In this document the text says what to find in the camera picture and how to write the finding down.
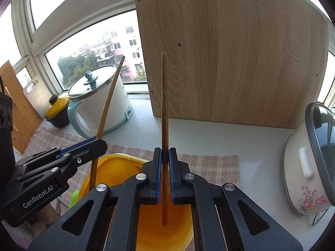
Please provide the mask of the brown wooden chopstick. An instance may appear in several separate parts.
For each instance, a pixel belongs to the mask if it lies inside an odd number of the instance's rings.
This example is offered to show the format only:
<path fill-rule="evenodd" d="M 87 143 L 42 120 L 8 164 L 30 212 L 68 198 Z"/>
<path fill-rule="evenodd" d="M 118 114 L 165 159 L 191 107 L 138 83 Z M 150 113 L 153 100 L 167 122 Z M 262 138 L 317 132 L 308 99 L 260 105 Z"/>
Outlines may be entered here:
<path fill-rule="evenodd" d="M 167 226 L 169 186 L 169 116 L 166 54 L 161 54 L 162 226 Z"/>
<path fill-rule="evenodd" d="M 112 99 L 112 96 L 113 96 L 115 86 L 117 84 L 118 77 L 119 77 L 120 72 L 121 72 L 121 68 L 123 66 L 124 60 L 125 60 L 125 56 L 123 56 L 121 58 L 120 64 L 117 67 L 117 70 L 115 72 L 115 76 L 114 76 L 114 78 L 112 80 L 112 83 L 111 83 L 111 86 L 109 88 L 109 91 L 108 91 L 108 94 L 107 94 L 107 97 L 106 97 L 106 100 L 105 100 L 105 104 L 104 104 L 104 107 L 103 107 L 103 110 L 102 110 L 101 119 L 100 119 L 100 122 L 99 122 L 98 131 L 97 131 L 97 134 L 96 134 L 96 139 L 102 139 L 102 137 L 103 137 L 104 127 L 105 127 L 105 123 L 106 123 L 106 120 L 107 120 L 107 115 L 108 115 L 108 110 L 109 110 L 109 107 L 110 107 L 110 102 L 111 102 L 111 99 Z M 96 177 L 97 177 L 98 160 L 99 160 L 98 158 L 95 158 L 91 162 L 89 190 L 92 190 L 96 186 L 95 183 L 96 183 Z"/>

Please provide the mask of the green plastic spoon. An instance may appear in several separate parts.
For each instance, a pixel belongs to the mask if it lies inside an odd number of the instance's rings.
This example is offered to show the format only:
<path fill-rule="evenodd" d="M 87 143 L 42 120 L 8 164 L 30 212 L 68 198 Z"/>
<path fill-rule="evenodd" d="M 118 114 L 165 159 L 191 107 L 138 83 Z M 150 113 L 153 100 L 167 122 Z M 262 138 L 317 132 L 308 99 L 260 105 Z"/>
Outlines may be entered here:
<path fill-rule="evenodd" d="M 70 210 L 79 200 L 79 194 L 80 194 L 80 190 L 74 190 L 71 195 L 70 195 L 70 204 L 68 207 L 68 210 Z"/>

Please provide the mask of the black pot yellow lid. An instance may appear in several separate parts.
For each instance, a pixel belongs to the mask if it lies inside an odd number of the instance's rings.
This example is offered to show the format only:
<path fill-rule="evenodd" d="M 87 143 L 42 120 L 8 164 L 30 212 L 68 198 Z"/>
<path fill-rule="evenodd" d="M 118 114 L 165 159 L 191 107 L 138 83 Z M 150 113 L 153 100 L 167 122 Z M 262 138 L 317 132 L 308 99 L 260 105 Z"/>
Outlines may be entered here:
<path fill-rule="evenodd" d="M 68 118 L 69 102 L 67 93 L 52 95 L 49 98 L 49 106 L 45 112 L 45 119 L 56 128 L 66 127 L 70 123 Z"/>

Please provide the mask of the yellow plastic utensil container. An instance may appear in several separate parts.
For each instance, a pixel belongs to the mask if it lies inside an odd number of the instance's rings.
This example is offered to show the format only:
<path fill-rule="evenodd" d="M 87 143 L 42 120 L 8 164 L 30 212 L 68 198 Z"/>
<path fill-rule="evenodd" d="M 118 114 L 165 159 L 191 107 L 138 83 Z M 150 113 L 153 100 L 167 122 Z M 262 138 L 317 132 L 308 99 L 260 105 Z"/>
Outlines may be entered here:
<path fill-rule="evenodd" d="M 98 161 L 97 184 L 116 186 L 138 174 L 147 162 L 127 154 L 109 154 Z M 190 205 L 168 199 L 168 224 L 162 225 L 162 204 L 140 206 L 137 250 L 194 250 Z"/>

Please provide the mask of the pink plaid table cloth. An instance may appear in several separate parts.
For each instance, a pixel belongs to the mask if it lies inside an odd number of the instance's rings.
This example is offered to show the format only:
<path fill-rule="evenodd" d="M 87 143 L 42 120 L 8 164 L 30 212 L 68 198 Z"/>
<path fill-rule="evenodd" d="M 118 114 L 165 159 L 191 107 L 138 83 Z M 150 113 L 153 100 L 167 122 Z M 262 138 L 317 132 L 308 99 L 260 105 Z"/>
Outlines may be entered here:
<path fill-rule="evenodd" d="M 42 150 L 51 147 L 71 146 L 83 141 L 83 138 L 62 132 L 56 129 L 50 129 L 41 126 L 32 136 L 23 157 L 39 153 Z M 140 172 L 143 162 L 153 159 L 153 151 L 145 149 L 136 149 L 131 147 L 122 147 L 118 145 L 109 145 L 108 154 L 126 154 L 130 155 L 129 160 L 113 160 L 112 168 L 103 168 L 107 173 L 104 183 L 109 186 L 121 184 L 128 177 Z M 205 178 L 212 184 L 223 184 L 233 182 L 238 184 L 240 171 L 238 156 L 212 156 L 212 155 L 188 155 L 179 154 L 178 159 L 188 164 L 190 171 Z M 86 182 L 89 180 L 90 165 L 85 164 L 79 167 L 78 172 L 69 180 L 70 188 L 62 195 L 65 203 L 69 203 L 70 194 L 75 190 L 80 190 L 82 195 L 88 192 Z M 15 243 L 23 250 L 26 250 L 29 244 L 46 229 L 44 224 L 29 225 L 24 223 L 19 227 L 10 227 L 6 222 L 2 222 L 7 232 L 13 238 Z M 144 219 L 139 220 L 138 237 L 136 243 L 137 250 L 160 250 L 157 244 L 148 244 L 145 241 L 147 236 L 152 237 L 157 231 L 156 228 L 145 224 Z"/>

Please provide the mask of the slatted pine wood board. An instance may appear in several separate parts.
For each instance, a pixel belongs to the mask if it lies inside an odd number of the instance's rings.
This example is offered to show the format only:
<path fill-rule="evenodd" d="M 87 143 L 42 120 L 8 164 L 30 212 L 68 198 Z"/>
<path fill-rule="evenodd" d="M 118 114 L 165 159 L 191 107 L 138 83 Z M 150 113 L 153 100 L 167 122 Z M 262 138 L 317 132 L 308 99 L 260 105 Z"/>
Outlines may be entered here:
<path fill-rule="evenodd" d="M 13 147 L 23 154 L 35 130 L 42 123 L 42 117 L 23 93 L 23 87 L 16 78 L 13 67 L 7 61 L 1 66 L 1 78 L 5 94 L 13 100 Z"/>

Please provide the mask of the white teal electric pot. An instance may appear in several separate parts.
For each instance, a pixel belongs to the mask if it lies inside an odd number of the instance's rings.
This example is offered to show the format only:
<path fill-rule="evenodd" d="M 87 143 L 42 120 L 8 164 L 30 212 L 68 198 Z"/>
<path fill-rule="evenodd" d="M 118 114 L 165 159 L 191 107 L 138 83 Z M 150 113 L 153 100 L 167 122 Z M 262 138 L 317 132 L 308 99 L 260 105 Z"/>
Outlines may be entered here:
<path fill-rule="evenodd" d="M 117 68 L 104 65 L 86 71 L 68 91 L 68 117 L 72 127 L 86 139 L 96 136 L 100 118 Z M 104 132 L 109 132 L 129 120 L 131 103 L 121 78 L 113 91 Z"/>

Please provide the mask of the white cutting board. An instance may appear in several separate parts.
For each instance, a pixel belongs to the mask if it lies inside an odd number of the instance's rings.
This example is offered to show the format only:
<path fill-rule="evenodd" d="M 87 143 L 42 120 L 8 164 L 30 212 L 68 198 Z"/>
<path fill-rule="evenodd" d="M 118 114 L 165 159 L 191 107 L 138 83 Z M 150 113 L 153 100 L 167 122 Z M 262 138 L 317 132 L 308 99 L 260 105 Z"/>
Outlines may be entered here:
<path fill-rule="evenodd" d="M 42 78 L 39 75 L 33 77 L 23 89 L 23 93 L 42 119 L 44 119 L 45 112 L 49 107 L 49 99 L 52 94 L 46 87 Z"/>

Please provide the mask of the floral white rice cooker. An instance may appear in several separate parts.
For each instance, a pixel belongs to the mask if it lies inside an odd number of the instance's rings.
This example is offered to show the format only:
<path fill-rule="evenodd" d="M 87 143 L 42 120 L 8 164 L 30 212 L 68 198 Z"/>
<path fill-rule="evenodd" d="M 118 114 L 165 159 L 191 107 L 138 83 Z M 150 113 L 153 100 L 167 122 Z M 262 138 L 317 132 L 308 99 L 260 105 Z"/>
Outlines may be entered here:
<path fill-rule="evenodd" d="M 293 210 L 315 216 L 334 206 L 334 113 L 312 102 L 289 137 L 283 155 L 283 185 Z"/>

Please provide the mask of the light wooden board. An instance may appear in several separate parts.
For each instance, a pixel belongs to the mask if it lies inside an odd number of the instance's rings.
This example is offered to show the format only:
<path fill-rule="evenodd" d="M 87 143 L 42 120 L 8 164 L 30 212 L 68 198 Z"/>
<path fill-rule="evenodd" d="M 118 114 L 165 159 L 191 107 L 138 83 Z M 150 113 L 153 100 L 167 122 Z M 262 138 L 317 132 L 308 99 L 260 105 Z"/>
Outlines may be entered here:
<path fill-rule="evenodd" d="M 328 21 L 306 0 L 135 0 L 153 114 L 297 128 L 316 101 Z"/>

